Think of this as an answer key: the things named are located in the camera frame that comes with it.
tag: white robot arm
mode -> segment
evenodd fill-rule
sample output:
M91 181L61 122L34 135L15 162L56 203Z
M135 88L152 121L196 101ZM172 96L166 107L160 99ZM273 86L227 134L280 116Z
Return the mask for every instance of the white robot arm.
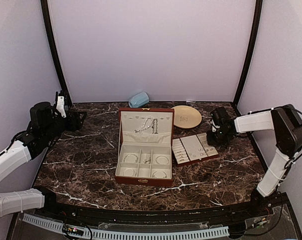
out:
M36 158L51 146L64 131L76 131L83 126L85 112L66 111L65 98L56 94L56 103L38 103L31 108L31 122L26 131L15 135L11 144L0 153L0 182L23 164ZM39 209L56 200L44 187L20 192L0 193L0 218L28 209Z
M211 112L213 129L207 132L208 144L228 144L238 133L274 130L275 155L256 188L265 198L279 187L302 149L302 120L298 112L292 105L285 105L231 119L225 108L219 107Z

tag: brown marble surface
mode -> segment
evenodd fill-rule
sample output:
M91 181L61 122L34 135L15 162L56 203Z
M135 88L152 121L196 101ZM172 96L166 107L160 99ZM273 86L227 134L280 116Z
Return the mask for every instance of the brown marble surface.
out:
M152 102L147 108L171 108L184 102ZM174 128L174 138L204 133L210 128L210 111L229 103L192 103L202 114L193 129ZM127 103L79 103L72 108L88 113L77 132L65 132L48 153L35 185L48 187L58 202L92 208L134 211L186 210L249 201L264 171L249 139L235 138L218 147L219 158L184 167L173 164L173 186L117 184L118 108Z

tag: gold latch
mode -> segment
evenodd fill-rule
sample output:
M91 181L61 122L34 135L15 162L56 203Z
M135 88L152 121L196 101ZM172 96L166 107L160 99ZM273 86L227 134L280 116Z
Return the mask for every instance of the gold latch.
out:
M138 179L137 180L139 183L148 183L149 181L147 179Z

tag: blue object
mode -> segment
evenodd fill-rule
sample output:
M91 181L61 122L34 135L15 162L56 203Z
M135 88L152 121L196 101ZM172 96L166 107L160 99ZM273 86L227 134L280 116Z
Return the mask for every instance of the blue object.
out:
M143 91L129 99L129 106L132 108L139 108L147 104L149 101L149 96L147 96L146 92Z

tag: white wall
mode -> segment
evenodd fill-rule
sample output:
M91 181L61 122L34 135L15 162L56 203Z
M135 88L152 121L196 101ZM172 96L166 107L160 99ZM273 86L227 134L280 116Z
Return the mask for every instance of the white wall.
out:
M232 101L255 0L51 0L74 102Z
M46 38L39 0L0 0L0 151L25 130L30 108L54 101L60 87ZM43 156L0 183L0 192L29 188ZM6 239L11 216L0 219Z
M302 0L268 0L263 2L239 109L245 114L289 103L302 111ZM270 164L275 150L273 133L255 133L254 137ZM302 158L281 190L287 192L302 230Z

